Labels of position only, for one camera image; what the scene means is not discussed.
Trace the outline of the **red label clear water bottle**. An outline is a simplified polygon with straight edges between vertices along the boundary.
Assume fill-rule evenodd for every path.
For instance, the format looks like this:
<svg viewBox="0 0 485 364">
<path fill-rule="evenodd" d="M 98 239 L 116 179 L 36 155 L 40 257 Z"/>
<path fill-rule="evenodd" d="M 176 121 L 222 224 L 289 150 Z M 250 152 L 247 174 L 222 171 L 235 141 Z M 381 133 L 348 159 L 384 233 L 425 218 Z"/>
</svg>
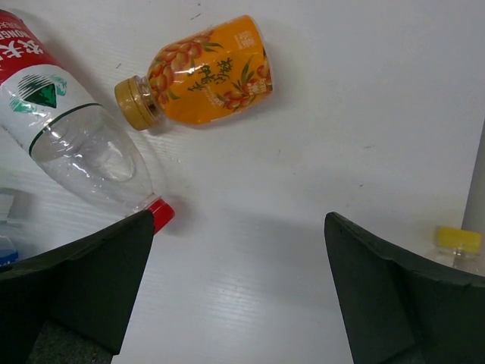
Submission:
<svg viewBox="0 0 485 364">
<path fill-rule="evenodd" d="M 1 126 L 56 183 L 108 212 L 175 211 L 152 188 L 126 131 L 16 15 L 1 12 Z"/>
</svg>

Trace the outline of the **yellow cap clear bottle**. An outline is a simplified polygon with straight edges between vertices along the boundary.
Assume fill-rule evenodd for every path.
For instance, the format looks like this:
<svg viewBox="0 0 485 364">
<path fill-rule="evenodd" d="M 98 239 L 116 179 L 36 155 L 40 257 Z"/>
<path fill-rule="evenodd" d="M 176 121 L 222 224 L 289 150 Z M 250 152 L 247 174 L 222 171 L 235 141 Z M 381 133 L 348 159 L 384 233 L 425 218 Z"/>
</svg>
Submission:
<svg viewBox="0 0 485 364">
<path fill-rule="evenodd" d="M 482 235 L 454 227 L 438 227 L 433 249 L 424 257 L 441 265 L 484 276 L 480 263 Z"/>
</svg>

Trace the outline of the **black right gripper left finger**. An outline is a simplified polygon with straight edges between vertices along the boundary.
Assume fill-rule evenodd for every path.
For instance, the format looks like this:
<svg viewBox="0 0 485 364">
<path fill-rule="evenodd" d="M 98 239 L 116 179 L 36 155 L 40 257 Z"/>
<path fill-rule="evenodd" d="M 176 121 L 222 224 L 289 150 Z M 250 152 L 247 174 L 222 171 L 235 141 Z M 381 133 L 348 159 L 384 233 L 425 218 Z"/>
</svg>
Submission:
<svg viewBox="0 0 485 364">
<path fill-rule="evenodd" d="M 110 363 L 154 235 L 150 212 L 1 267 L 3 363 Z"/>
</svg>

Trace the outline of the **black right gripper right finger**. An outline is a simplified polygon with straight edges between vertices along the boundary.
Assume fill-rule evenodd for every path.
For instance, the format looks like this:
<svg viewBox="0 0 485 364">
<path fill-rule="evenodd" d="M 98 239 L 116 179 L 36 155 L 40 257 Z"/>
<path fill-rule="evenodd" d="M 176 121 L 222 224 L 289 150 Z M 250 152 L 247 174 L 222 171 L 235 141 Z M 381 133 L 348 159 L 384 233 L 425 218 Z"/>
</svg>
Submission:
<svg viewBox="0 0 485 364">
<path fill-rule="evenodd" d="M 394 245 L 336 212 L 324 237 L 355 363 L 482 363 L 484 278 Z"/>
</svg>

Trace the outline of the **blue label bottle blue cap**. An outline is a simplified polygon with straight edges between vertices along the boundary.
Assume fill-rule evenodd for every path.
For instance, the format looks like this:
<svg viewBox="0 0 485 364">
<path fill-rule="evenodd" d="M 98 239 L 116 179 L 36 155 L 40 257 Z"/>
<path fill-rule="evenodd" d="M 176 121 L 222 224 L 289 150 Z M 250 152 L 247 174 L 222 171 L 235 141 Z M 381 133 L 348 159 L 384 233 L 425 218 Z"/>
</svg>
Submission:
<svg viewBox="0 0 485 364">
<path fill-rule="evenodd" d="M 19 252 L 12 239 L 7 235 L 8 216 L 14 204 L 14 196 L 1 192 L 1 266 L 19 260 Z"/>
</svg>

